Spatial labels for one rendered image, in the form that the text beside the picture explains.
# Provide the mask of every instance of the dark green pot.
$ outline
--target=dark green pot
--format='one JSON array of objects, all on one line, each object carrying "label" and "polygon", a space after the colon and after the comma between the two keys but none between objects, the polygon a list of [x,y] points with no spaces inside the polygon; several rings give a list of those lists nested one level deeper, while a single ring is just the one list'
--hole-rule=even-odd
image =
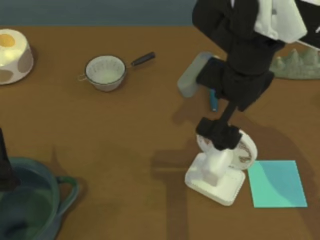
[{"label": "dark green pot", "polygon": [[[13,192],[0,192],[0,240],[54,240],[63,214],[77,199],[77,181],[69,176],[55,177],[32,159],[11,157],[10,162],[21,186]],[[63,202],[60,184],[72,186]]]}]

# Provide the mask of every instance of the wooden table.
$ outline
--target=wooden table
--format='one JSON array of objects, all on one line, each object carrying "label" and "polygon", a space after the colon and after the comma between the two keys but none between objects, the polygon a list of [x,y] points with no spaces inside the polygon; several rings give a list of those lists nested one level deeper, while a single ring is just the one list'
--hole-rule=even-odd
[{"label": "wooden table", "polygon": [[[297,161],[309,208],[254,209],[248,181],[228,208],[184,184],[199,152],[198,122],[220,113],[211,112],[207,89],[183,99],[177,81],[201,51],[225,58],[213,43],[193,27],[14,29],[27,36],[37,63],[27,79],[0,88],[8,153],[81,184],[58,240],[319,239],[320,81],[276,79],[232,120],[254,139],[260,160]],[[293,48],[305,47],[279,54]],[[130,63],[151,51],[157,59],[132,68],[115,92],[77,81],[94,56]]]}]

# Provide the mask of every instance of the gray-green crown-shaped object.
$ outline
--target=gray-green crown-shaped object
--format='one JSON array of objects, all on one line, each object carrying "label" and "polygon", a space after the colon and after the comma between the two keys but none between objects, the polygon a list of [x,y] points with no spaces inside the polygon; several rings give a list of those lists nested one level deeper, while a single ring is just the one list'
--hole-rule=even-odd
[{"label": "gray-green crown-shaped object", "polygon": [[301,54],[294,49],[288,56],[277,57],[270,71],[279,79],[320,80],[320,55],[314,48]]}]

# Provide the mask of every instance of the turquoise square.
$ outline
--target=turquoise square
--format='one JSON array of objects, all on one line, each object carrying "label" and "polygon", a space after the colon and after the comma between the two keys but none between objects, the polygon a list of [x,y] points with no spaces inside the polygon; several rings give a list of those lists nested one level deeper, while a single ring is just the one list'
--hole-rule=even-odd
[{"label": "turquoise square", "polygon": [[255,208],[307,208],[296,161],[256,161],[248,170]]}]

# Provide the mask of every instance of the bowl handle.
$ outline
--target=bowl handle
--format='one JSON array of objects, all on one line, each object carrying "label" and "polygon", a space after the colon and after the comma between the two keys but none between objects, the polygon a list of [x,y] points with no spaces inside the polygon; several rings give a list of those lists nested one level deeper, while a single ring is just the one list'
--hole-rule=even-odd
[{"label": "bowl handle", "polygon": [[68,195],[68,197],[60,203],[58,211],[56,213],[57,217],[61,217],[70,207],[71,205],[76,201],[78,195],[79,195],[79,184],[77,180],[70,176],[58,176],[56,178],[56,181],[58,184],[70,184],[72,186],[71,193]]}]

